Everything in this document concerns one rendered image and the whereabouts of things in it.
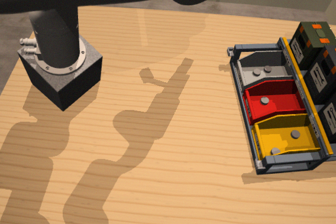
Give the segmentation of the yellow open bin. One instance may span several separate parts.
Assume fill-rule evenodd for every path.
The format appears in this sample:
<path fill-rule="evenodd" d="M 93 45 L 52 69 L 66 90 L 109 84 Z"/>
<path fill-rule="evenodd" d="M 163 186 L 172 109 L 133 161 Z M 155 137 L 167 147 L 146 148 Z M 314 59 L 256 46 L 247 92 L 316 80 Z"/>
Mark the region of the yellow open bin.
<path fill-rule="evenodd" d="M 307 113 L 276 115 L 257 122 L 254 127 L 253 139 L 259 160 L 271 155 L 270 152 L 274 147 L 280 150 L 280 153 L 274 155 L 321 150 Z M 290 136 L 293 130 L 300 132 L 298 139 Z"/>

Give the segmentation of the red bin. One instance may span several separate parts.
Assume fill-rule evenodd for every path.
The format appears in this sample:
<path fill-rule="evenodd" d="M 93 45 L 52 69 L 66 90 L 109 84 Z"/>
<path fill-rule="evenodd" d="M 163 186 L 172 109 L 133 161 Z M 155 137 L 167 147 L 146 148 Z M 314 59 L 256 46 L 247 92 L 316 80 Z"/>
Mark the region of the red bin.
<path fill-rule="evenodd" d="M 260 102 L 264 96 L 267 105 Z M 244 105 L 250 126 L 276 115 L 307 113 L 294 80 L 266 80 L 249 87 Z"/>

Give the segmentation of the dark grey metal shelf frame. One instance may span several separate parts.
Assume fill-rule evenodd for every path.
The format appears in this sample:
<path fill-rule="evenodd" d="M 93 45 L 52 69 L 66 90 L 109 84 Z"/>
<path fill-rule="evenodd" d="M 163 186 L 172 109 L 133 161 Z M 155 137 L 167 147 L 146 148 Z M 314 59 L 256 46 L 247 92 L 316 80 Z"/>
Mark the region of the dark grey metal shelf frame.
<path fill-rule="evenodd" d="M 305 152 L 297 154 L 283 154 L 283 155 L 268 155 L 265 156 L 262 160 L 258 161 L 257 151 L 253 139 L 253 125 L 249 125 L 247 113 L 244 105 L 244 96 L 241 93 L 240 85 L 238 82 L 235 64 L 239 60 L 241 52 L 255 52 L 255 51 L 283 51 L 286 61 L 298 88 L 299 94 L 302 98 L 302 102 L 305 106 L 306 112 L 308 114 L 309 120 L 313 127 L 315 136 L 317 138 L 318 144 L 320 146 L 319 152 Z M 277 43 L 269 44 L 235 44 L 234 47 L 227 48 L 228 56 L 230 59 L 230 66 L 232 75 L 234 78 L 235 87 L 237 90 L 238 99 L 241 106 L 241 111 L 243 114 L 243 119 L 245 123 L 245 128 L 247 131 L 248 140 L 250 143 L 251 153 L 253 156 L 254 166 L 256 168 L 256 174 L 276 174 L 276 173 L 289 173 L 297 171 L 309 171 L 317 168 L 320 164 L 326 161 L 336 161 L 336 144 L 330 144 L 333 151 L 333 155 L 329 155 L 327 148 L 325 146 L 324 140 L 316 123 L 315 117 L 312 113 L 311 107 L 301 85 L 301 82 L 298 78 L 297 72 L 294 68 L 294 65 L 291 61 L 290 55 L 287 51 L 287 48 L 283 42 L 282 37 L 279 38 Z M 233 56 L 233 57 L 232 57 Z M 251 128 L 251 129 L 250 129 Z M 298 163 L 298 164 L 297 164 Z M 262 171 L 260 171 L 262 170 Z"/>

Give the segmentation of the yellow long thin bar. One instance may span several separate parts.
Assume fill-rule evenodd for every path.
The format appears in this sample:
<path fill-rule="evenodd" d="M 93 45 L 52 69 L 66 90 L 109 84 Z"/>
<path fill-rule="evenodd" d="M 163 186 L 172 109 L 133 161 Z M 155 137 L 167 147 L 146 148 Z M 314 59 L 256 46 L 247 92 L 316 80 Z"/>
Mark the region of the yellow long thin bar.
<path fill-rule="evenodd" d="M 323 128 L 323 126 L 322 126 L 322 124 L 321 124 L 320 118 L 319 118 L 318 113 L 317 113 L 317 111 L 316 111 L 316 109 L 315 109 L 314 103 L 313 103 L 313 101 L 312 101 L 312 99 L 311 99 L 311 96 L 310 96 L 309 91 L 308 91 L 308 89 L 307 89 L 307 87 L 306 87 L 306 84 L 305 84 L 305 82 L 304 82 L 304 79 L 303 79 L 303 77 L 302 77 L 302 75 L 301 75 L 301 72 L 300 72 L 300 70 L 299 70 L 299 67 L 298 67 L 298 65 L 297 65 L 297 63 L 296 63 L 296 60 L 295 60 L 295 58 L 294 58 L 294 56 L 293 56 L 293 53 L 292 53 L 292 51 L 291 51 L 291 49 L 290 49 L 290 47 L 289 47 L 289 44 L 288 44 L 288 42 L 287 42 L 287 39 L 286 39 L 286 37 L 283 37 L 282 39 L 283 39 L 283 42 L 284 42 L 284 44 L 285 44 L 285 46 L 286 46 L 286 48 L 287 48 L 287 51 L 288 51 L 288 53 L 289 53 L 289 55 L 290 55 L 291 61 L 292 61 L 293 65 L 294 65 L 294 68 L 295 68 L 295 70 L 296 70 L 296 72 L 297 72 L 298 78 L 299 78 L 299 80 L 300 80 L 300 82 L 301 82 L 301 85 L 302 85 L 302 87 L 303 87 L 303 90 L 304 90 L 304 92 L 305 92 L 305 95 L 306 95 L 306 97 L 307 97 L 307 100 L 308 100 L 309 105 L 310 105 L 310 107 L 311 107 L 312 113 L 313 113 L 313 115 L 314 115 L 314 117 L 315 117 L 316 123 L 317 123 L 317 125 L 318 125 L 318 128 L 319 128 L 319 130 L 320 130 L 320 133 L 321 133 L 322 138 L 323 138 L 323 140 L 324 140 L 324 143 L 325 143 L 325 146 L 326 146 L 326 148 L 327 148 L 328 154 L 329 154 L 329 155 L 333 155 L 333 151 L 332 151 L 331 146 L 330 146 L 330 144 L 329 144 L 328 138 L 327 138 L 326 133 L 325 133 L 325 131 L 324 131 L 324 128 Z"/>

